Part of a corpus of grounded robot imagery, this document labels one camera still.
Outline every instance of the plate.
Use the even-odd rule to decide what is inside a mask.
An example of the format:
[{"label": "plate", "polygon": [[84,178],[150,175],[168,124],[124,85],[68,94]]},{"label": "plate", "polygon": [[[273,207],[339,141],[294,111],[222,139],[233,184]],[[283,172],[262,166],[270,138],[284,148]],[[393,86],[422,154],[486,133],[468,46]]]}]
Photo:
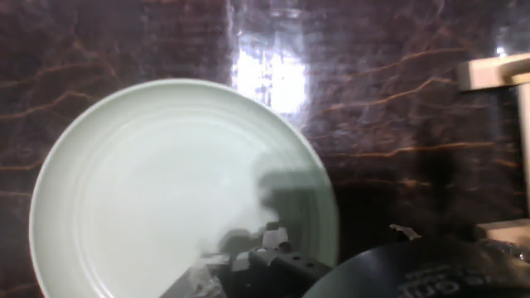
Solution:
[{"label": "plate", "polygon": [[53,146],[31,259],[46,297],[159,297],[203,253],[248,250],[278,226],[335,265],[335,199],[308,141],[228,87],[159,80],[98,102]]}]

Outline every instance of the marble veining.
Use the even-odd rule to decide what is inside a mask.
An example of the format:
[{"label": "marble veining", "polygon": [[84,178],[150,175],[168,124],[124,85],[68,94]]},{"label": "marble veining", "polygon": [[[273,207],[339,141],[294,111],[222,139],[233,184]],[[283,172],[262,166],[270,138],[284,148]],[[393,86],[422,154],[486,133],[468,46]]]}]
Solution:
[{"label": "marble veining", "polygon": [[527,217],[515,91],[460,94],[454,68],[530,51],[529,13],[523,0],[0,0],[0,297],[41,296],[28,211],[57,137],[152,79],[227,84],[301,129],[335,188],[343,260],[389,224],[466,237]]}]

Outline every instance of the wooden piece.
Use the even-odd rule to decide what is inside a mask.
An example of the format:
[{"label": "wooden piece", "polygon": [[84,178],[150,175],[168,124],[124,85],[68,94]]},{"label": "wooden piece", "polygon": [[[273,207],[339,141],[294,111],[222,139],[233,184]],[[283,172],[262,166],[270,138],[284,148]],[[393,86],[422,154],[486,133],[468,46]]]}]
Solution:
[{"label": "wooden piece", "polygon": [[530,53],[462,63],[456,67],[458,87],[461,91],[469,91],[530,83],[530,73],[515,75],[511,80],[506,80],[500,71],[502,65],[526,59],[530,59]]},{"label": "wooden piece", "polygon": [[477,224],[477,234],[488,239],[530,247],[530,219]]}]

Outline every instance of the brown marble backsplash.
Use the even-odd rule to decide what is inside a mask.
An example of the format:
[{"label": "brown marble backsplash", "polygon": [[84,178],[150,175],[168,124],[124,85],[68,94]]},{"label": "brown marble backsplash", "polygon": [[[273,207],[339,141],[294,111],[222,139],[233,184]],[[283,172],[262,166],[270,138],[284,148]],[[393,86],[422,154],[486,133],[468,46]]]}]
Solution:
[{"label": "brown marble backsplash", "polygon": [[244,55],[272,61],[250,91],[325,163],[342,260],[384,243],[389,224],[465,237],[527,217],[514,91],[460,94],[454,69],[530,51],[528,15],[523,0],[0,0],[0,297],[41,296],[31,192],[74,118],[152,79],[243,92]]}]

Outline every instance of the dark marble surface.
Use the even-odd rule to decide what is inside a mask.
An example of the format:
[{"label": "dark marble surface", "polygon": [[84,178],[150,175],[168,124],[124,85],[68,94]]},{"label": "dark marble surface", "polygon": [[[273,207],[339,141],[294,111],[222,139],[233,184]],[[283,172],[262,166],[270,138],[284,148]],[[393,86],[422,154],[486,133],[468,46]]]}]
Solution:
[{"label": "dark marble surface", "polygon": [[300,128],[335,186],[342,259],[389,224],[463,235],[527,217],[513,91],[459,94],[454,68],[528,51],[529,13],[517,0],[0,0],[0,297],[41,296],[28,211],[54,141],[151,79],[228,84]]}]

